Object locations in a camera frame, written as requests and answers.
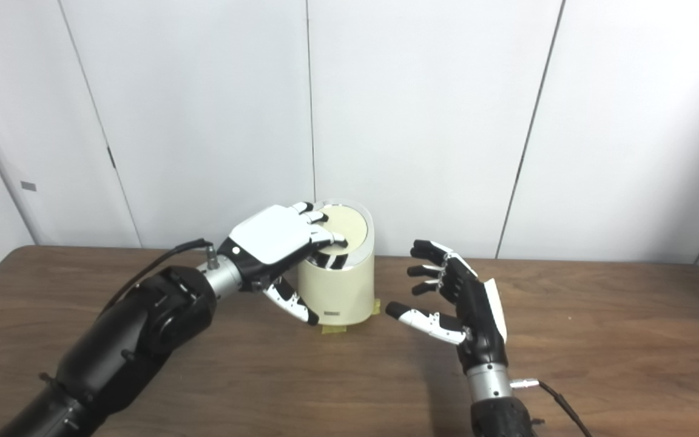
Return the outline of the white and black left hand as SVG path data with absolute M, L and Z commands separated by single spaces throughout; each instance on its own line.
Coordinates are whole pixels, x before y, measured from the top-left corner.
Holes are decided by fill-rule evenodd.
M 310 202 L 272 205 L 231 230 L 217 249 L 218 265 L 233 272 L 237 291 L 263 293 L 280 309 L 315 326 L 319 316 L 283 275 L 325 247 L 348 246 L 344 235 L 322 226 L 328 219 Z

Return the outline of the white and black right hand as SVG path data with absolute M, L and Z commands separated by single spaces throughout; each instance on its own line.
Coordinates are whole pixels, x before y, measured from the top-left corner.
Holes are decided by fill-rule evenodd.
M 455 315 L 416 309 L 391 301 L 386 315 L 430 337 L 454 345 L 463 371 L 478 365 L 508 365 L 505 340 L 485 283 L 461 255 L 431 240 L 415 240 L 411 257 L 429 265 L 411 266 L 410 277 L 425 277 L 411 293 L 421 296 L 435 291 L 454 305 Z

